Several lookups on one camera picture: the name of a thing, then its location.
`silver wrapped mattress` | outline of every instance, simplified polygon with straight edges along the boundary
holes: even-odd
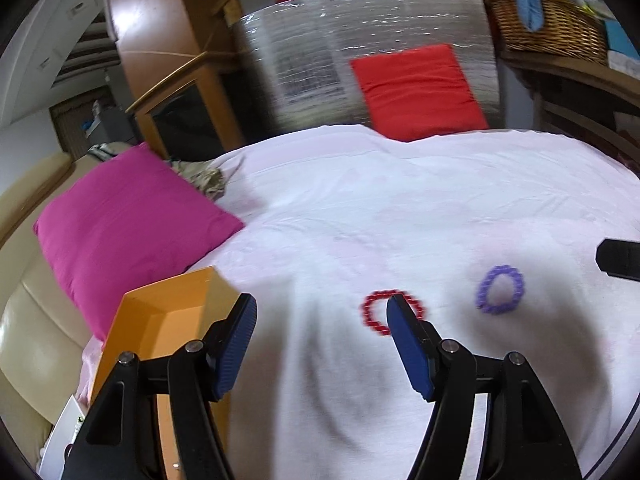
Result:
[[[502,126],[482,0],[291,0],[236,23],[244,64],[274,132],[369,124],[355,57],[450,43],[492,128]]]

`metal bolt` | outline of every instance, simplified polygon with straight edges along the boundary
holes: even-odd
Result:
[[[118,356],[118,362],[121,365],[129,365],[136,358],[136,355],[133,352],[123,352]]]
[[[509,361],[518,366],[523,365],[527,362],[527,360],[524,358],[524,355],[519,352],[510,352]]]
[[[442,346],[442,349],[445,352],[449,352],[450,354],[455,354],[458,350],[460,350],[460,345],[453,339],[444,339],[442,343],[440,343],[440,346]]]
[[[194,339],[193,341],[189,341],[184,346],[184,349],[190,354],[195,354],[196,352],[199,352],[203,348],[204,348],[204,343],[199,339]]]

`red beaded bracelet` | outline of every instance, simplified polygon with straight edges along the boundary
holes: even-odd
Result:
[[[391,298],[394,294],[402,294],[406,302],[414,310],[415,317],[417,317],[418,319],[422,319],[424,317],[424,307],[422,306],[420,300],[416,300],[411,294],[405,292],[404,290],[397,290],[396,288],[393,290],[376,290],[364,299],[364,303],[360,305],[360,311],[362,312],[364,324],[371,327],[381,336],[390,335],[391,332],[389,331],[388,326],[383,325],[377,319],[373,318],[373,314],[371,313],[371,305],[377,300],[386,300],[388,298]]]

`yellow box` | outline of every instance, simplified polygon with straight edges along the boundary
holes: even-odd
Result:
[[[200,339],[215,321],[225,319],[240,294],[213,267],[188,272],[137,288],[124,295],[105,342],[95,378],[92,401],[118,355],[135,352],[141,360],[173,354],[192,339]],[[226,445],[229,395],[211,404],[220,440]],[[179,480],[174,427],[168,396],[158,396],[158,423],[168,480]]]

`magenta pillow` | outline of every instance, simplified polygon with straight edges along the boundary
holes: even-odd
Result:
[[[183,273],[242,227],[141,144],[53,199],[33,230],[58,284],[105,341],[126,292]]]

